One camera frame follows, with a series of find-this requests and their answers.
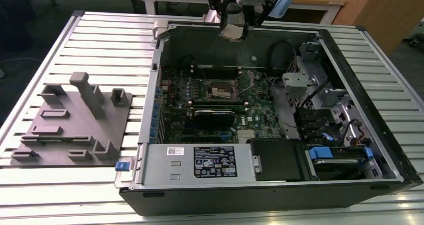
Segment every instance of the slotted metal surface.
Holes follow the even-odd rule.
[[[87,72],[89,82],[98,84],[101,91],[110,91],[118,86],[134,95],[119,156],[125,158],[135,154],[153,52],[151,27],[157,19],[202,20],[98,12],[85,12],[82,17],[69,20],[29,84],[33,90],[26,89],[0,131],[3,135],[0,166],[5,166],[0,170],[0,218],[6,219],[1,224],[189,224],[199,221],[205,224],[351,225],[370,221],[374,224],[422,224],[422,186],[397,195],[375,197],[345,209],[146,218],[133,212],[118,196],[113,168],[6,168],[11,150],[18,146],[19,134],[26,132],[42,103],[35,95],[42,84],[63,83],[63,89],[74,91],[66,84],[73,71]],[[350,26],[275,22],[263,25],[325,28],[330,32],[406,156],[424,177],[422,104],[366,35]],[[121,179],[129,181],[130,173],[122,173]]]

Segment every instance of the power supply label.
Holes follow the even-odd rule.
[[[194,176],[237,177],[233,147],[194,147]]]

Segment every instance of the wooden cabinet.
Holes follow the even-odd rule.
[[[346,0],[333,24],[361,25],[386,54],[424,17],[424,0]]]

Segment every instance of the gray plastic mount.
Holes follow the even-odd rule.
[[[45,103],[11,153],[15,166],[114,166],[123,136],[131,94],[114,88],[101,93],[87,74],[73,72],[78,92],[46,84]]]

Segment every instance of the sticker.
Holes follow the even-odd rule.
[[[194,177],[237,177],[233,147],[194,147]]]
[[[167,147],[166,155],[183,155],[183,147]]]
[[[343,5],[343,2],[329,1],[327,5]]]

